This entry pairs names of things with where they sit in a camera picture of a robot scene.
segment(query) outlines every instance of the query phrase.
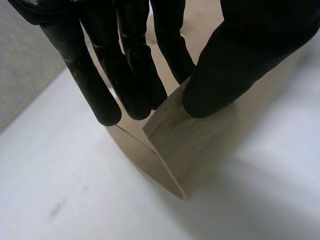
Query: gloved hand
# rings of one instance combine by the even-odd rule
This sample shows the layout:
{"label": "gloved hand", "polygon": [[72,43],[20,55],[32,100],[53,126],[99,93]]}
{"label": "gloved hand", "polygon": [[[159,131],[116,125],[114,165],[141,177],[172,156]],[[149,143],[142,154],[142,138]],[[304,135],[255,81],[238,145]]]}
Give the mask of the gloved hand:
{"label": "gloved hand", "polygon": [[183,93],[183,106],[194,118],[234,102],[320,26],[319,0],[220,2],[224,21],[201,52]]}
{"label": "gloved hand", "polygon": [[[146,44],[148,0],[8,0],[41,29],[104,126],[117,124],[121,110],[100,77],[85,44],[81,24],[97,58],[128,115],[146,118],[166,98]],[[181,84],[195,65],[180,35],[186,0],[152,0],[159,48]],[[125,55],[119,45],[118,28]]]}

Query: gloved finger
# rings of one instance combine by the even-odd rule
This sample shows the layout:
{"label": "gloved finger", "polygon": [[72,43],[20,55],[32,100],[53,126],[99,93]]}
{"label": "gloved finger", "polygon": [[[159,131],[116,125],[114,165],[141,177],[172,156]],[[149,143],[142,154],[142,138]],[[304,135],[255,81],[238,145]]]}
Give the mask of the gloved finger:
{"label": "gloved finger", "polygon": [[186,0],[151,0],[151,6],[158,46],[174,78],[182,84],[196,67],[180,34]]}
{"label": "gloved finger", "polygon": [[117,0],[115,5],[124,53],[155,110],[167,98],[167,93],[146,43],[149,1]]}
{"label": "gloved finger", "polygon": [[[207,117],[234,102],[318,31],[319,12],[318,18],[310,14],[315,12],[313,7],[303,14],[299,8],[290,9],[290,14],[299,14],[287,22],[277,18],[279,9],[266,10],[268,2],[260,0],[251,5],[251,0],[247,4],[242,1],[241,8],[238,2],[221,1],[225,20],[203,49],[183,93],[183,106],[192,117]],[[306,2],[286,3],[293,3],[293,7]],[[266,16],[273,20],[266,21]]]}
{"label": "gloved finger", "polygon": [[145,119],[151,112],[151,104],[121,51],[114,4],[111,0],[80,4],[80,21],[114,91],[131,118]]}
{"label": "gloved finger", "polygon": [[97,120],[104,126],[117,124],[121,110],[89,55],[79,19],[70,16],[40,27],[60,52]]}

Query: brown paper bag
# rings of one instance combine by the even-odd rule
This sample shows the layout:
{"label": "brown paper bag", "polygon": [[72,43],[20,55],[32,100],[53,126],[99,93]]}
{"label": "brown paper bag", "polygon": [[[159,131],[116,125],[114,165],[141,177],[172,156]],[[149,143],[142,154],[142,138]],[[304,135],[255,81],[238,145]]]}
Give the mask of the brown paper bag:
{"label": "brown paper bag", "polygon": [[[219,0],[186,2],[181,33],[194,62],[222,21]],[[170,95],[178,84],[157,46],[152,17],[147,27],[153,60]],[[299,55],[297,52],[290,56],[236,103],[210,117],[193,119],[188,116],[182,107],[184,86],[181,86],[154,114],[142,121],[132,120],[120,106],[121,121],[107,127],[107,131],[139,170],[185,200],[195,187],[201,169],[223,159],[257,122],[280,84],[288,78]]]}

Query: white surface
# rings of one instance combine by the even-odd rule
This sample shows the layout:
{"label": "white surface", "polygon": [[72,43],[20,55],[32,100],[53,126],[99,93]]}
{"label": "white surface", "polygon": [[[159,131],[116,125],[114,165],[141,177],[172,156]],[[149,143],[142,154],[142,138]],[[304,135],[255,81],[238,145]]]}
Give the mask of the white surface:
{"label": "white surface", "polygon": [[1,240],[318,240],[319,55],[191,202],[148,182],[70,74],[0,137]]}

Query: gray wall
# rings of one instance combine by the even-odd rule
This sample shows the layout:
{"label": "gray wall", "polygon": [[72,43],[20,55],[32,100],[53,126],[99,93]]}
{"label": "gray wall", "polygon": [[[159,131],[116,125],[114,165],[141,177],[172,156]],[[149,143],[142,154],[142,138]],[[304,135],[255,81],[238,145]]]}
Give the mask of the gray wall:
{"label": "gray wall", "polygon": [[65,68],[38,26],[0,0],[0,132]]}

